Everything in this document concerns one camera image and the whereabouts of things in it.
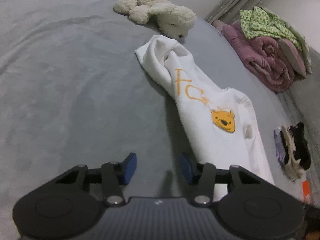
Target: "white garment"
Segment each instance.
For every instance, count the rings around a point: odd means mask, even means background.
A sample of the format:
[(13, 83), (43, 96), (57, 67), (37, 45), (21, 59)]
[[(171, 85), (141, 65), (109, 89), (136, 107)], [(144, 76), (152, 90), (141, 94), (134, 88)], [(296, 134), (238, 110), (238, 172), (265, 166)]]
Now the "white garment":
[[(237, 164), (274, 184), (256, 115), (245, 94), (220, 89), (176, 40), (155, 35), (135, 53), (151, 78), (176, 101), (199, 162), (212, 163), (218, 169)], [(226, 187), (216, 185), (214, 199), (226, 193)]]

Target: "winnie the pooh patch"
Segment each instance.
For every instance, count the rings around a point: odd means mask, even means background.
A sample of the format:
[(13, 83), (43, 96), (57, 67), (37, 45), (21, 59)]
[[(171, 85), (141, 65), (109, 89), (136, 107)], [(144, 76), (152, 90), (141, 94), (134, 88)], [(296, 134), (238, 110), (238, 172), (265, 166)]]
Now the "winnie the pooh patch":
[(221, 129), (233, 133), (236, 130), (235, 113), (232, 110), (228, 112), (218, 109), (218, 111), (211, 109), (212, 122)]

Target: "metal bolt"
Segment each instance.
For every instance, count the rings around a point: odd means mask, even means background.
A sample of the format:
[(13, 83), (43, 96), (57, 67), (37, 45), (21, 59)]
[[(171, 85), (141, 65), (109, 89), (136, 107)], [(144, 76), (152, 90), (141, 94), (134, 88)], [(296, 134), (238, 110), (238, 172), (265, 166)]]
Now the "metal bolt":
[(196, 196), (196, 197), (194, 198), (194, 201), (195, 201), (196, 203), (198, 203), (198, 204), (203, 204), (203, 205), (205, 205), (205, 204), (207, 204), (207, 203), (210, 202), (210, 198), (207, 197), (207, 196), (204, 196), (204, 195), (200, 195), (200, 196)]
[(110, 196), (107, 198), (107, 202), (112, 205), (119, 205), (122, 201), (122, 197), (119, 196)]

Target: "plush toy arm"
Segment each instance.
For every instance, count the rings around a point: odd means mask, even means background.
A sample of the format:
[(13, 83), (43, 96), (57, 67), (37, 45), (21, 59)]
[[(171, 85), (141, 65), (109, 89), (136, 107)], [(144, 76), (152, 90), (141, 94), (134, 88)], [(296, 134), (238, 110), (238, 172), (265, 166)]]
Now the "plush toy arm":
[(137, 24), (146, 24), (149, 21), (149, 7), (140, 5), (129, 11), (129, 19)]
[(128, 15), (129, 11), (137, 6), (137, 0), (119, 0), (113, 7), (116, 13)]

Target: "white stuffed animal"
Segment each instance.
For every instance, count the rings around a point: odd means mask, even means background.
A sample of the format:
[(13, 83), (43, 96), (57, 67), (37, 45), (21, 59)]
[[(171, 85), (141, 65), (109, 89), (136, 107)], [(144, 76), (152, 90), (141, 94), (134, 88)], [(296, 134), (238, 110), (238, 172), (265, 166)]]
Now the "white stuffed animal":
[(196, 14), (191, 9), (168, 0), (119, 0), (113, 9), (116, 13), (129, 15), (129, 19), (137, 24), (146, 24), (154, 15), (162, 33), (173, 39), (187, 37), (196, 21)]

